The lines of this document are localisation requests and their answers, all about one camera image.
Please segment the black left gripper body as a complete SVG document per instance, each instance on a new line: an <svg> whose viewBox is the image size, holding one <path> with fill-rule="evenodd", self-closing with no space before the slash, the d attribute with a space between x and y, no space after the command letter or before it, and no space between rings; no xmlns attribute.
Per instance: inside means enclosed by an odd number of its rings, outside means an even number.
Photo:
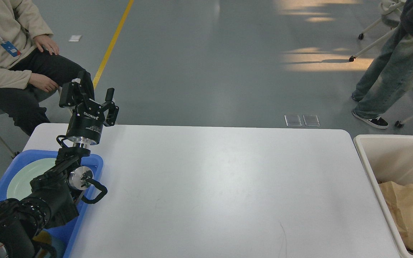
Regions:
<svg viewBox="0 0 413 258"><path fill-rule="evenodd" d="M79 103L73 108L73 115L67 128L66 137L71 142L79 138L90 139L91 145L100 143L104 115L100 109L101 104L96 101Z"/></svg>

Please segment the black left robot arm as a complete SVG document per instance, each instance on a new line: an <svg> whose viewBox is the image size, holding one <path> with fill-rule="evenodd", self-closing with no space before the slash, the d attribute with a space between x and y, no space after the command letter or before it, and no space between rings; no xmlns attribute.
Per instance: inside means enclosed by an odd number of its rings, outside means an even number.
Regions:
<svg viewBox="0 0 413 258"><path fill-rule="evenodd" d="M0 258L58 257L52 244L36 240L44 229L66 225L79 216L82 201L95 204L108 192L81 164L90 155L90 146L100 142L103 127L115 124L119 108L109 88L100 104L85 88L85 71L62 86L59 106L71 107L72 117L65 135L56 137L60 145L55 165L30 181L31 194L18 200L0 201Z"/></svg>

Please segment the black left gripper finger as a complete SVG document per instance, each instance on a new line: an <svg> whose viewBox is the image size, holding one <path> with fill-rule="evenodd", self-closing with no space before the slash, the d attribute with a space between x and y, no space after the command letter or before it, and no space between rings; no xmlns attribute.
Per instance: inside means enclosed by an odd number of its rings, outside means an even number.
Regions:
<svg viewBox="0 0 413 258"><path fill-rule="evenodd" d="M108 112L103 122L103 125L105 127L114 126L116 124L116 120L118 117L119 107L115 104L115 101L113 100L114 92L114 88L108 88L105 95L105 102L102 104L101 107L102 113L105 113L105 111Z"/></svg>
<svg viewBox="0 0 413 258"><path fill-rule="evenodd" d="M86 99L94 100L94 88L90 73L82 70L76 78L62 85L59 107L74 107L80 103L85 103Z"/></svg>

